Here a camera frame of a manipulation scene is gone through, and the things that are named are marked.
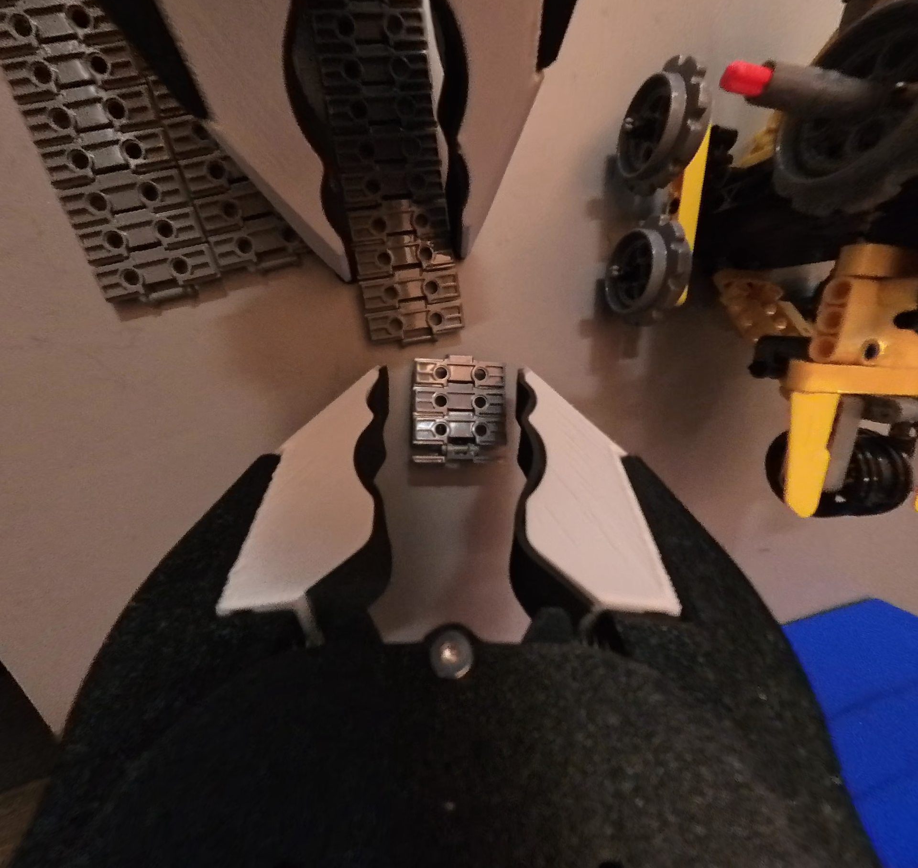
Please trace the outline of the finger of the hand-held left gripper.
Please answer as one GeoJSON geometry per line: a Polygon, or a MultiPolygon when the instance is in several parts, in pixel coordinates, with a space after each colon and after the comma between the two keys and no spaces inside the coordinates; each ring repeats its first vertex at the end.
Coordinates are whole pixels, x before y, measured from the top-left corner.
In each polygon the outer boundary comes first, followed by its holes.
{"type": "Polygon", "coordinates": [[[453,246],[469,255],[578,0],[430,0],[453,246]]]}
{"type": "Polygon", "coordinates": [[[320,202],[322,164],[284,82],[291,0],[156,0],[208,108],[208,127],[344,282],[352,271],[320,202]]]}

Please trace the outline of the large grey tread link mat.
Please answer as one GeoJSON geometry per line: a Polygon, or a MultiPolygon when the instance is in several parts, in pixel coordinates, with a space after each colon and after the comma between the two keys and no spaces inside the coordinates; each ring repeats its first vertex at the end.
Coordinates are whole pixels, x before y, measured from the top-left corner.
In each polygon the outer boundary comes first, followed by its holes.
{"type": "Polygon", "coordinates": [[[108,302],[314,256],[97,0],[1,0],[1,19],[6,82],[108,302]]]}

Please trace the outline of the blue plastic bin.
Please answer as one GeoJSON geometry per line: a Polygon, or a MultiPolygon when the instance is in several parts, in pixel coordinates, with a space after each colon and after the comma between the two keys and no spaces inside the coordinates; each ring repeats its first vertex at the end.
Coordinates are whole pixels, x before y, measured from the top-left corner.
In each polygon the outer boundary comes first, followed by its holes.
{"type": "Polygon", "coordinates": [[[917,617],[865,599],[783,626],[883,866],[917,865],[917,617]]]}

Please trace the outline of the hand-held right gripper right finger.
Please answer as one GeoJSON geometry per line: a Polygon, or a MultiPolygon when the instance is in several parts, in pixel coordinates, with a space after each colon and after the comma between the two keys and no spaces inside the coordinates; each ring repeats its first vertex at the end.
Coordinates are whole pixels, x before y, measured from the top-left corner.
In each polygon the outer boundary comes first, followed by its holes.
{"type": "Polygon", "coordinates": [[[515,598],[527,640],[621,645],[618,625],[678,624],[682,603],[628,454],[530,368],[518,371],[515,598]]]}

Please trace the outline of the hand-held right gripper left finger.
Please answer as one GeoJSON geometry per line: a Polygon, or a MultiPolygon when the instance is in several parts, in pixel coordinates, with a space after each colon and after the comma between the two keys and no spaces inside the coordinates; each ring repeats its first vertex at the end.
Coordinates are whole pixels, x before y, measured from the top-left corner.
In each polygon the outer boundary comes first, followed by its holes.
{"type": "Polygon", "coordinates": [[[289,612],[308,644],[361,629],[392,571],[382,497],[389,380],[374,366],[278,449],[216,612],[289,612]]]}

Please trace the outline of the yellow black toy vehicle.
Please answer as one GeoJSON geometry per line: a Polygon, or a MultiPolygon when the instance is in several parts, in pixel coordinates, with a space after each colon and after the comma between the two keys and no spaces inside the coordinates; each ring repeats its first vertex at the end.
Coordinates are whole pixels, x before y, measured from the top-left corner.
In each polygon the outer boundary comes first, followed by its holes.
{"type": "Polygon", "coordinates": [[[633,325],[705,277],[775,380],[787,429],[765,455],[800,518],[916,501],[917,0],[841,0],[811,63],[735,60],[720,89],[770,113],[740,159],[706,69],[677,55],[636,90],[611,163],[632,225],[606,265],[633,325]]]}

